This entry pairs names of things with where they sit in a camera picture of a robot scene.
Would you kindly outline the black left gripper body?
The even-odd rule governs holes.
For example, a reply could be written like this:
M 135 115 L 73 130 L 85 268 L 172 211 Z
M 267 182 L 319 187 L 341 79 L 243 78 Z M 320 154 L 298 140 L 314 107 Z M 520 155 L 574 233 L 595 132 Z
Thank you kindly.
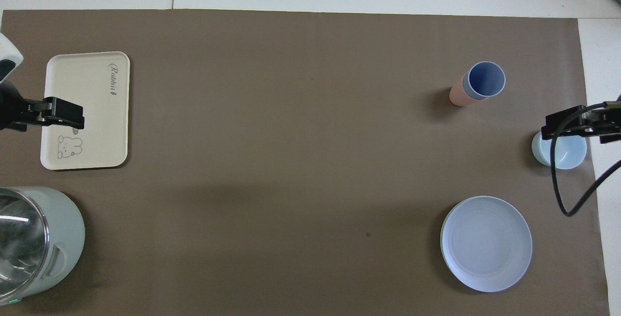
M 41 112 L 33 107 L 41 101 L 25 99 L 9 82 L 0 86 L 0 129 L 26 132 L 29 125 L 44 126 Z

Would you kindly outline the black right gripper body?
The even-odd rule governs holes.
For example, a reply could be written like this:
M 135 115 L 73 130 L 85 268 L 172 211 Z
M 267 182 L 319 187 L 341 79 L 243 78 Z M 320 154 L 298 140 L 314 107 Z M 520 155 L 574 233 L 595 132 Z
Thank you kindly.
M 620 141 L 621 100 L 604 101 L 587 107 L 587 138 L 598 137 L 600 144 Z

